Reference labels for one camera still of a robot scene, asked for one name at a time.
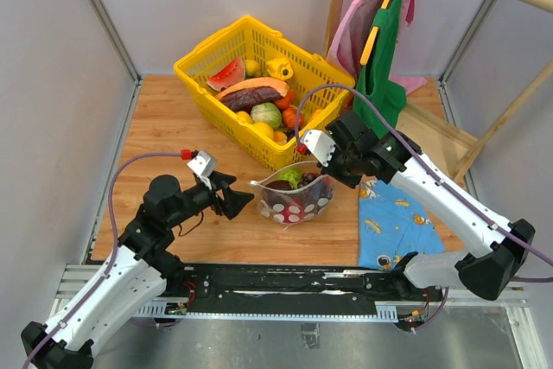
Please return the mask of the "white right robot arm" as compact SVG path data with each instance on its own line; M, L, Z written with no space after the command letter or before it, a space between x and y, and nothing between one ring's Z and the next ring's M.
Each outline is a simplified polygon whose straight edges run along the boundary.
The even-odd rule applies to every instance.
M377 137L349 111L325 130L306 131L301 141L324 175L350 188L356 188L363 176L391 184L428 208L464 244L461 251L408 253L394 267L391 279L400 299L412 299L431 286L462 285L493 301L524 264L534 226L525 219L511 221L478 202L403 133Z

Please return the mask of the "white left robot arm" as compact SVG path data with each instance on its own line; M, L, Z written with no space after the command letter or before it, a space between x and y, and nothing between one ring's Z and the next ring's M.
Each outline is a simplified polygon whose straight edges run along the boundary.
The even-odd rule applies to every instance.
M231 188L235 177L212 172L181 189L172 175L156 177L110 256L59 313L22 331L25 367L90 368L107 341L146 303L179 294L185 264L168 252L182 222L211 209L234 219L253 200Z

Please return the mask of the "green custard apple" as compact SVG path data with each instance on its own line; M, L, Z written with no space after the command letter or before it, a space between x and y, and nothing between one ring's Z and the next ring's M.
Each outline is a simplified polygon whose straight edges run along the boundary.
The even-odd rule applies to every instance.
M285 169L278 174L277 179L287 181L293 189L298 189L302 174L296 169Z

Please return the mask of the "dark grape bunch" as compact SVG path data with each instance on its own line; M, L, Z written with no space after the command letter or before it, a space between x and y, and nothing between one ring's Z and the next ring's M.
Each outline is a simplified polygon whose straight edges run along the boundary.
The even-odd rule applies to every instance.
M334 192L331 177L316 173L303 173L298 189L304 206L315 204L321 198L331 199Z

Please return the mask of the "dark purple mangosteen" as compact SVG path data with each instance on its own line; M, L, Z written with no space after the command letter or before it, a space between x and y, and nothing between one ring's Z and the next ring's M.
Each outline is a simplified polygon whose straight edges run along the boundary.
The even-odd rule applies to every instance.
M295 188L291 185L289 181L285 180L275 180L267 183L265 185L271 191L276 192L292 192L295 191Z

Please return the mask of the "clear polka dot zip bag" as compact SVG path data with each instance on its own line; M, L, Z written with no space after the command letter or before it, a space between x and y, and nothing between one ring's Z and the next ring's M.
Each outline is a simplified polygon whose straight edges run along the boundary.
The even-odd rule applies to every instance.
M303 219L299 223L296 223L296 224L283 224L283 223L278 223L275 220L273 220L274 222L276 222L278 224L282 224L283 226L286 226L286 227L293 226L293 225L299 225L303 222L310 221L310 220L320 216L324 212L324 210L327 208L330 201L333 199L334 192L332 194L331 199L321 198L315 204L309 204L309 205L304 206L301 203L300 198L299 198L299 196L300 196L300 190L299 189L295 189L295 191L292 191L292 192L276 192L276 191L271 191L271 190L269 190L268 188L265 187L265 185L267 183L269 183L271 181L278 180L277 179L278 174L280 172L284 171L285 169L296 169L301 174L303 174L303 173L316 173L316 174L323 175L321 173L321 167L319 166L318 162L316 162L316 161L304 161L304 162L297 162L297 163L293 163L293 164L290 164L288 166L285 166L284 168L279 169L278 171L273 173L272 175L267 176L263 180L250 181L250 186L251 186L252 190L254 191L254 194L256 195L256 198L257 198L257 210L258 210L258 212L264 218L273 220L273 218L272 218L272 215L274 213L273 207L276 204L285 205L285 204L289 204L289 203L292 203L292 202L301 204L302 205L302 210L303 210Z

